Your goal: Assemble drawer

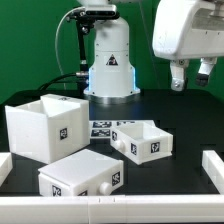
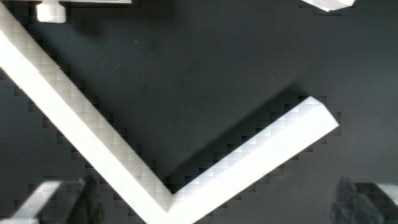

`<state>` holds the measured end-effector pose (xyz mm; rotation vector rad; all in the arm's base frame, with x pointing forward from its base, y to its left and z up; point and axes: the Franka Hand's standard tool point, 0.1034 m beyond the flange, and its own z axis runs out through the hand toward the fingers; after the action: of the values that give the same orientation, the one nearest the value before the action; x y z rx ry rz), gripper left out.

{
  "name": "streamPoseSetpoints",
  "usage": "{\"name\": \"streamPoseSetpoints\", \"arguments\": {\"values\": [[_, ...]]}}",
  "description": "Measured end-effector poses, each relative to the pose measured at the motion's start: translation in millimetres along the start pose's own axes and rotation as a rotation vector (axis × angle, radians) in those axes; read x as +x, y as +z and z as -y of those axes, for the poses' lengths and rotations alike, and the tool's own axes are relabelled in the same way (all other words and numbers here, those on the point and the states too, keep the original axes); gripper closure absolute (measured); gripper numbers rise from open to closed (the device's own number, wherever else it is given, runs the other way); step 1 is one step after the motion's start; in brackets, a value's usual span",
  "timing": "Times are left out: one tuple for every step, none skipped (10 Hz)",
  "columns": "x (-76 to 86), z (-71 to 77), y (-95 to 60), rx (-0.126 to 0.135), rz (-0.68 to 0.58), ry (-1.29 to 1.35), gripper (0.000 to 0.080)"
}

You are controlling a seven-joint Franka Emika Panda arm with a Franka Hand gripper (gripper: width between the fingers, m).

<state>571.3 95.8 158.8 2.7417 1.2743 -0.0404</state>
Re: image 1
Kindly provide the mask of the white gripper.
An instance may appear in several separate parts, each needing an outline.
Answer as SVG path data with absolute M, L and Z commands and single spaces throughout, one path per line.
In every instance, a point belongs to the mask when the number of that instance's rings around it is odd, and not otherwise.
M 184 90 L 187 59 L 202 58 L 196 84 L 207 86 L 216 57 L 224 56 L 224 0 L 161 0 L 152 46 L 157 57 L 172 60 L 172 90 Z

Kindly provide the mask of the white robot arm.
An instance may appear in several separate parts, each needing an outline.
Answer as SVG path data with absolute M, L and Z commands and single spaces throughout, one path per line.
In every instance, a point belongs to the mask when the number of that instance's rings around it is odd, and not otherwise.
M 92 100 L 122 103 L 136 97 L 135 68 L 129 61 L 129 26 L 120 17 L 118 2 L 137 0 L 78 0 L 68 13 L 81 33 L 96 31 L 95 60 L 84 69 Z M 224 0 L 160 0 L 153 31 L 154 55 L 170 61 L 171 88 L 185 87 L 189 61 L 201 61 L 196 83 L 205 86 L 219 57 L 224 56 Z

